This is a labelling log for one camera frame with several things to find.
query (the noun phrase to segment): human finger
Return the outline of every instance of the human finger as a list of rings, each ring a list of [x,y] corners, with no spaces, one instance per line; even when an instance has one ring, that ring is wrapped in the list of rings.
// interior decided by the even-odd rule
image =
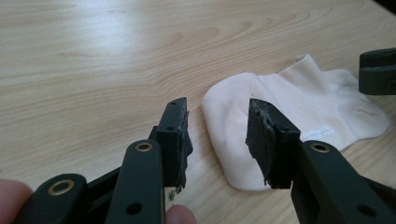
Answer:
[[[166,212],[167,224],[196,224],[194,214],[183,205],[173,205]]]
[[[0,223],[11,224],[32,193],[22,182],[0,179]]]

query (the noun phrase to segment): white label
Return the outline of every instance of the white label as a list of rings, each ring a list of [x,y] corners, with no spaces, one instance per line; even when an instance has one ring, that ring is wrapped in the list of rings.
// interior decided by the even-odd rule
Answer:
[[[322,139],[326,136],[329,136],[331,134],[335,134],[335,130],[330,126],[324,126],[324,127],[312,130],[310,132],[302,133],[301,139],[303,141],[320,140],[320,139]]]

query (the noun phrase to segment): wooden table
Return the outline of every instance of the wooden table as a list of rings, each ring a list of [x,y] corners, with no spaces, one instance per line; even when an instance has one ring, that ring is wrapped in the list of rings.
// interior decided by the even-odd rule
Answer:
[[[296,223],[289,190],[227,183],[202,98],[226,77],[276,73],[306,53],[357,74],[361,53],[395,43],[396,17],[366,0],[3,0],[0,177],[33,189],[64,173],[92,181],[186,96],[194,152],[187,187],[167,206],[187,205],[199,223]],[[370,98],[391,125],[343,154],[395,188],[396,98]]]

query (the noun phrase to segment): screw hole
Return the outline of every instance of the screw hole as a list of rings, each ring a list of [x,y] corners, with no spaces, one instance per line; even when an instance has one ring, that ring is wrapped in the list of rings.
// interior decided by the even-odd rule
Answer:
[[[134,149],[141,151],[141,152],[146,152],[152,149],[152,144],[150,143],[142,143],[137,145]]]
[[[64,194],[72,189],[74,187],[74,184],[75,182],[71,179],[58,181],[49,187],[48,194],[51,196],[58,196]]]
[[[365,204],[359,204],[358,210],[367,217],[376,217],[376,211],[370,206],[367,206]]]
[[[131,203],[126,207],[126,213],[130,216],[134,216],[139,214],[142,211],[142,204],[141,203]]]
[[[314,143],[311,145],[311,148],[317,152],[328,153],[330,149],[322,144]]]

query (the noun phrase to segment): white fabric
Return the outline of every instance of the white fabric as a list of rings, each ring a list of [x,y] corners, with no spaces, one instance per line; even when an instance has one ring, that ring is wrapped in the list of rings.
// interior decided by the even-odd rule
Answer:
[[[237,189],[269,188],[245,144],[250,98],[276,106],[301,130],[302,141],[319,140],[339,150],[379,136],[389,126],[384,112],[358,92],[349,71],[323,72],[309,55],[278,74],[225,78],[207,92],[202,108],[213,148]]]

